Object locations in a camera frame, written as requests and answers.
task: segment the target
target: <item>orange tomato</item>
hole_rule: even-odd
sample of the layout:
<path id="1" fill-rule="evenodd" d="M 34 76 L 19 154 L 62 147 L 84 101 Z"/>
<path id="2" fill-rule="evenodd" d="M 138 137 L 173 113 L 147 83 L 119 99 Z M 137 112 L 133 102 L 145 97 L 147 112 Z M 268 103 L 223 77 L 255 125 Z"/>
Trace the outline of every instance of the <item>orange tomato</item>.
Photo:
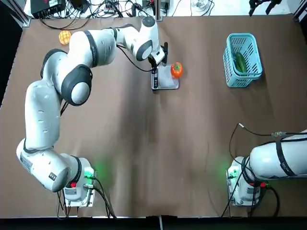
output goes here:
<path id="1" fill-rule="evenodd" d="M 180 78 L 182 75 L 182 65 L 180 62 L 176 62 L 171 66 L 171 74 L 173 75 L 173 78 Z"/>

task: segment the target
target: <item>basket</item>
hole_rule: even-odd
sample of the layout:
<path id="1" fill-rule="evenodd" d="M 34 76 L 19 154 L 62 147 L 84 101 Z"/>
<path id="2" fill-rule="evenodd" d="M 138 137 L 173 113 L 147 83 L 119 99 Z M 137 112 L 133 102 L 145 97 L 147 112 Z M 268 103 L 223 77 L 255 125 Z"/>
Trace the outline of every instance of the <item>basket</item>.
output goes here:
<path id="1" fill-rule="evenodd" d="M 252 80 L 262 75 L 262 66 L 257 42 L 252 34 L 230 34 L 223 54 L 226 82 L 229 87 L 247 87 Z M 247 72 L 239 72 L 234 63 L 233 54 L 240 52 L 246 62 Z"/>

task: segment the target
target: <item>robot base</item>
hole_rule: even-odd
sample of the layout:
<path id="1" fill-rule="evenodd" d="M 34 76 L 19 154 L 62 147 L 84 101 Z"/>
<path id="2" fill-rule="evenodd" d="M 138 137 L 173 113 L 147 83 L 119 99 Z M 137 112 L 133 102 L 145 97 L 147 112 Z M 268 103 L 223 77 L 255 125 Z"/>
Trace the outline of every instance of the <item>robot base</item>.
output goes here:
<path id="1" fill-rule="evenodd" d="M 85 175 L 96 177 L 96 172 L 85 158 L 79 158 L 82 164 L 81 176 L 75 188 L 64 188 L 65 202 L 68 207 L 92 207 L 94 204 L 94 189 L 84 188 L 84 184 L 95 186 L 95 180 L 85 178 Z"/>
<path id="2" fill-rule="evenodd" d="M 238 162 L 242 162 L 243 157 L 237 157 Z M 237 179 L 241 174 L 241 165 L 235 161 L 232 162 L 231 167 L 226 170 L 226 181 L 228 188 L 229 198 L 231 197 L 234 187 L 236 186 Z M 259 202 L 260 187 L 256 187 L 254 205 Z M 243 176 L 239 178 L 238 185 L 236 186 L 235 192 L 231 198 L 231 204 L 233 206 L 251 206 L 253 199 L 254 187 L 249 185 Z"/>

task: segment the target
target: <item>white tabletop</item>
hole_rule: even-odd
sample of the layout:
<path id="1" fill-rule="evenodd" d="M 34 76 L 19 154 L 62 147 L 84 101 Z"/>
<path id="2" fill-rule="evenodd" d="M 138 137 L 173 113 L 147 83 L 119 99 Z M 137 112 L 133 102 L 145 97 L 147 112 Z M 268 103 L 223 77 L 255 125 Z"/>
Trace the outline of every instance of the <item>white tabletop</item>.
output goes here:
<path id="1" fill-rule="evenodd" d="M 103 0 L 91 0 L 91 3 L 94 5 L 98 5 L 102 2 Z M 133 0 L 136 1 L 139 4 L 142 4 L 142 0 Z M 170 0 L 170 8 L 168 10 L 167 15 L 168 16 L 172 16 L 175 8 L 177 6 L 177 4 L 179 3 L 180 0 Z M 200 16 L 202 15 L 204 12 L 207 11 L 208 7 L 210 7 L 210 3 L 208 4 L 208 6 L 206 7 L 206 9 L 202 12 L 197 12 L 196 10 L 194 10 L 193 8 L 190 8 L 190 1 L 191 0 L 181 0 L 181 2 L 179 3 L 176 12 L 174 14 L 174 16 L 191 16 L 191 10 L 192 10 L 192 16 Z M 249 1 L 248 0 L 213 0 L 215 3 L 214 8 L 211 11 L 211 15 L 248 15 L 249 12 Z M 29 15 L 31 15 L 31 5 L 30 5 L 30 0 L 27 0 L 25 8 L 24 8 L 24 12 Z M 269 3 L 265 2 L 263 4 L 261 4 L 259 7 L 257 7 L 257 9 L 254 12 L 254 15 L 265 15 L 265 10 L 268 7 Z M 131 3 L 127 3 L 126 5 L 127 10 L 131 8 Z M 92 8 L 92 12 L 94 10 L 97 9 L 97 6 L 91 6 Z M 120 11 L 124 11 L 125 10 L 125 1 L 121 1 L 120 2 L 120 7 L 119 7 Z M 148 14 L 153 16 L 153 11 L 151 8 L 148 8 L 145 10 Z M 288 14 L 290 13 L 289 11 L 289 7 L 287 4 L 286 0 L 283 0 L 281 2 L 281 4 L 276 5 L 270 12 L 270 14 Z M 90 10 L 88 9 L 85 13 L 81 14 L 80 17 L 81 18 L 86 18 L 87 16 L 89 16 Z"/>

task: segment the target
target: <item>cucumber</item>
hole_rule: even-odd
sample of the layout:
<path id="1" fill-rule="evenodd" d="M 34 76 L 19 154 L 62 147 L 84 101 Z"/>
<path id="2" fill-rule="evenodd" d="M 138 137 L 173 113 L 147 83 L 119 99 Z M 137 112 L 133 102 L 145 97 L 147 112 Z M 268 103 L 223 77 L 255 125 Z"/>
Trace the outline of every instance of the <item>cucumber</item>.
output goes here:
<path id="1" fill-rule="evenodd" d="M 244 60 L 243 55 L 240 52 L 236 52 L 235 57 L 236 57 L 237 65 L 239 66 L 241 71 L 238 68 L 237 70 L 240 71 L 241 73 L 246 73 L 247 72 L 246 62 Z"/>
<path id="2" fill-rule="evenodd" d="M 242 69 L 241 67 L 238 65 L 238 63 L 235 61 L 235 65 L 236 65 L 236 69 L 239 71 L 239 72 L 242 72 Z"/>

